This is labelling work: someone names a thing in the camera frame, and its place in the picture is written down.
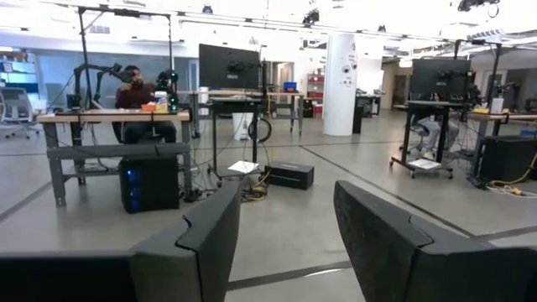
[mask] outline orange object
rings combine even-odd
[[[157,107],[155,105],[149,105],[149,104],[142,105],[143,112],[155,112],[156,110],[157,110]]]

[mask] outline computer monitor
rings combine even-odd
[[[438,93],[449,101],[449,95],[464,96],[470,87],[472,62],[453,59],[419,59],[412,61],[411,94]]]
[[[259,89],[259,53],[200,44],[200,86]]]

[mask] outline person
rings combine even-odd
[[[117,89],[116,108],[138,109],[154,100],[154,84],[144,83],[141,70],[129,65],[125,70],[133,73],[133,84],[127,83]],[[140,138],[152,131],[162,135],[166,143],[175,143],[176,129],[172,122],[126,122],[123,128],[124,143],[138,143]]]
[[[440,101],[441,98],[437,94],[424,95],[420,98],[421,101]],[[414,114],[413,122],[417,123],[420,126],[423,126],[429,132],[429,139],[425,144],[424,155],[426,159],[434,160],[433,149],[436,146],[436,141],[441,134],[441,124],[434,117],[435,109],[432,107],[424,107]],[[452,121],[447,123],[448,130],[446,136],[446,144],[444,145],[444,150],[449,150],[453,147],[453,144],[456,141],[457,136],[459,135],[459,127]]]

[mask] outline monitor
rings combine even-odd
[[[200,86],[259,89],[259,53],[200,44]]]
[[[471,64],[470,60],[413,60],[409,92],[464,96],[471,85],[469,81],[472,78]]]

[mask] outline jeans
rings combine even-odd
[[[428,117],[420,119],[417,123],[429,131],[429,140],[425,144],[425,150],[431,151],[436,146],[436,141],[440,137],[441,125],[439,122],[431,121]],[[448,130],[444,150],[449,150],[459,135],[459,127],[455,123],[449,121],[447,126]]]
[[[126,122],[123,129],[124,143],[138,143],[138,141],[147,136],[152,131],[151,125],[154,126],[154,132],[162,135],[166,143],[175,143],[177,141],[175,126],[172,122]]]

